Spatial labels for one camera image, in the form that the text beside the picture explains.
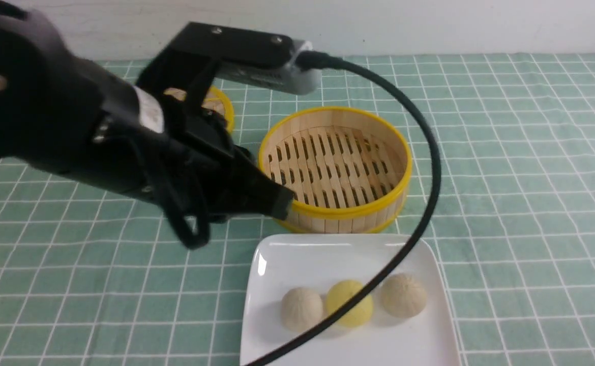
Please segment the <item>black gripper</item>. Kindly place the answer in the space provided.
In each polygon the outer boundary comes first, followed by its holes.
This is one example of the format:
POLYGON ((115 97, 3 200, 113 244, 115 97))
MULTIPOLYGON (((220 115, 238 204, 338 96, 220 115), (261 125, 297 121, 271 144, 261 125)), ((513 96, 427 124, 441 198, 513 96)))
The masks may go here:
POLYGON ((293 190, 256 169, 223 116, 202 105, 131 86, 105 98, 94 136, 99 147, 125 146, 142 175, 129 195, 160 207, 189 250, 206 246, 212 223, 251 214, 284 220, 293 202, 293 190))

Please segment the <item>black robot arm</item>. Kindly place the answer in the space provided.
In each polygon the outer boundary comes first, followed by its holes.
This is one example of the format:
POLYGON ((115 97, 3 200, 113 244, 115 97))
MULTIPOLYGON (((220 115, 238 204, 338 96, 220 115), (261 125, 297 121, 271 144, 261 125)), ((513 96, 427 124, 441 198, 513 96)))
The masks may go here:
POLYGON ((67 48, 37 10, 0 1, 0 159, 153 204, 190 250, 233 216, 287 218, 293 192, 204 106, 251 31, 188 24, 130 84, 67 48))

